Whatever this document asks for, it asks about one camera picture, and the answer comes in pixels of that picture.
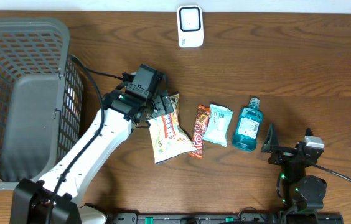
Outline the white snack bag red label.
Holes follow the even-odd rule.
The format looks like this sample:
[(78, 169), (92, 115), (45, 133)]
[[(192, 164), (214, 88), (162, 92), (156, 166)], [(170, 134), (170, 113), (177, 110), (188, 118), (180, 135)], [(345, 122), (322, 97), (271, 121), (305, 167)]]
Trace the white snack bag red label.
[(173, 112), (149, 120), (155, 164), (196, 150), (179, 125), (179, 94), (171, 95), (169, 98)]

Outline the brown chocolate bar wrapper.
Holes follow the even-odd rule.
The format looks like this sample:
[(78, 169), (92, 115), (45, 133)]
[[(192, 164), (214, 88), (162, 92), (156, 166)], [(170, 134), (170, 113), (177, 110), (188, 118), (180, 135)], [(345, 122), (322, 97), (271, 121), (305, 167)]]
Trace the brown chocolate bar wrapper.
[(194, 145), (195, 150), (189, 153), (189, 155), (192, 157), (196, 157), (198, 159), (203, 158), (203, 136), (207, 130), (207, 126), (210, 119), (210, 113), (211, 111), (209, 107), (198, 105), (197, 116), (194, 125), (194, 133), (192, 136), (192, 144)]

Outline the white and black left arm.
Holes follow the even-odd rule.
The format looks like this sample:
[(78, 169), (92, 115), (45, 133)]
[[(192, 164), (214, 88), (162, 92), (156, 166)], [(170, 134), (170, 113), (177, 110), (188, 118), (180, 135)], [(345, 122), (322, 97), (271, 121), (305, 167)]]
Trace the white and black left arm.
[(123, 75), (114, 90), (99, 96), (91, 126), (51, 170), (14, 189), (11, 223), (106, 223), (108, 215), (81, 201), (112, 152), (142, 123), (173, 111), (167, 77), (147, 65)]

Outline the blue mouthwash bottle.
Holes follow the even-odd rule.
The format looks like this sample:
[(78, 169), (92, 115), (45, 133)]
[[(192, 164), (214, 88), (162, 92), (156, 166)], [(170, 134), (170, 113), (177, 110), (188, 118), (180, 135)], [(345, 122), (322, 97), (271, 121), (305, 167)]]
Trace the blue mouthwash bottle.
[(243, 151), (252, 152), (256, 149), (257, 137), (263, 122), (263, 114), (259, 110), (260, 99), (251, 98), (247, 107), (241, 110), (232, 145)]

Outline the teal wet wipes pack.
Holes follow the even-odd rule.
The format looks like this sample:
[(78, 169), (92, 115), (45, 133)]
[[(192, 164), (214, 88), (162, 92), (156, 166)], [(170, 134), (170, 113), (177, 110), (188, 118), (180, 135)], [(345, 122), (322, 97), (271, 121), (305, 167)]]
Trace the teal wet wipes pack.
[(203, 140), (227, 147), (227, 131), (233, 111), (224, 106), (210, 105), (210, 118)]

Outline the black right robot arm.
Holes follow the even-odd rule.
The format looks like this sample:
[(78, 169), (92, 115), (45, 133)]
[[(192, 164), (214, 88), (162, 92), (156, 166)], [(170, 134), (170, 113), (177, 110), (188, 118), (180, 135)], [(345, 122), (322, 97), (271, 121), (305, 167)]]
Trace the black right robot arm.
[(269, 126), (261, 152), (270, 154), (269, 164), (281, 166), (279, 184), (287, 208), (305, 212), (324, 207), (326, 181), (306, 174), (306, 168), (317, 163), (324, 147), (322, 139), (314, 136), (310, 128), (294, 147), (280, 146), (274, 125)]

